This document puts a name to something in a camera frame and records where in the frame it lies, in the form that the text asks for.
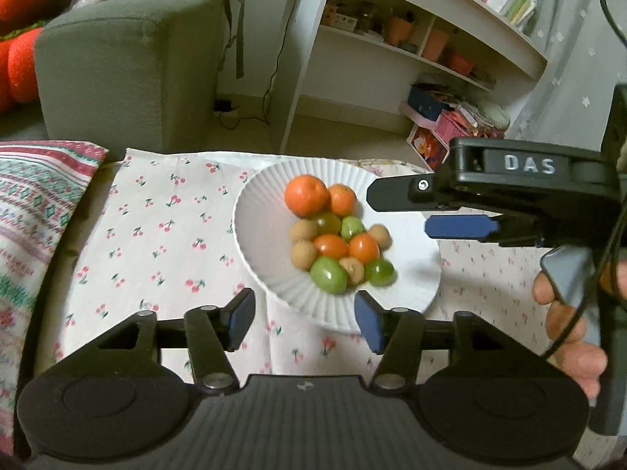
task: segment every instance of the storage basket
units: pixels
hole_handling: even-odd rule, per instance
[[[454,137],[468,137],[470,134],[458,122],[459,116],[454,111],[442,111],[435,133],[438,137],[448,145],[448,142]]]

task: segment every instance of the tablecloth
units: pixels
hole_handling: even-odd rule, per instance
[[[180,318],[204,304],[223,306],[243,287],[256,293],[256,316],[240,350],[229,354],[242,383],[251,373],[359,374],[368,380],[379,357],[361,336],[315,326],[266,294],[246,271],[233,238],[233,205],[256,170],[286,157],[236,152],[158,155],[129,150],[110,170],[111,188],[93,230],[68,239],[61,279],[48,300],[37,369],[46,369],[140,309]],[[349,161],[378,176],[422,172],[399,161]],[[531,298],[540,249],[440,242],[442,276],[425,313],[450,320],[475,312],[535,353],[549,340],[546,307]],[[445,351],[423,353],[418,381],[446,366]],[[163,364],[191,381],[185,350],[164,350]],[[587,432],[578,450],[586,466],[602,461],[615,437]]]

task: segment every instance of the human hand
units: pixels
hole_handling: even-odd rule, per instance
[[[627,298],[627,262],[619,264],[616,275],[620,294]],[[603,274],[600,284],[607,292],[612,291],[609,271]],[[547,312],[546,331],[554,341],[573,318],[575,308],[556,300],[553,287],[543,273],[535,278],[532,294],[538,304],[551,305]],[[607,355],[596,345],[582,341],[585,331],[585,320],[581,319],[566,342],[556,351],[554,358],[557,366],[579,384],[585,395],[594,399],[599,395],[599,376],[607,366]]]

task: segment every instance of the toy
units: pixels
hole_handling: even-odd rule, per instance
[[[34,43],[70,0],[0,0],[0,112],[38,99]]]

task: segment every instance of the fruit plate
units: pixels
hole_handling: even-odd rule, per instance
[[[292,242],[288,233],[299,219],[286,206],[283,193],[288,182],[299,175],[314,175],[327,186],[342,183],[357,195],[355,215],[366,228],[385,225],[392,246],[383,253],[397,271],[387,287],[368,282],[359,286],[385,309],[408,307],[424,312],[440,285],[440,249],[424,233],[419,212],[376,212],[366,203],[366,191],[377,178],[356,166],[323,158],[296,158],[260,170],[237,196],[233,230],[237,249],[252,276],[267,292],[324,328],[355,334],[355,289],[332,295],[319,289],[309,273],[292,265]]]

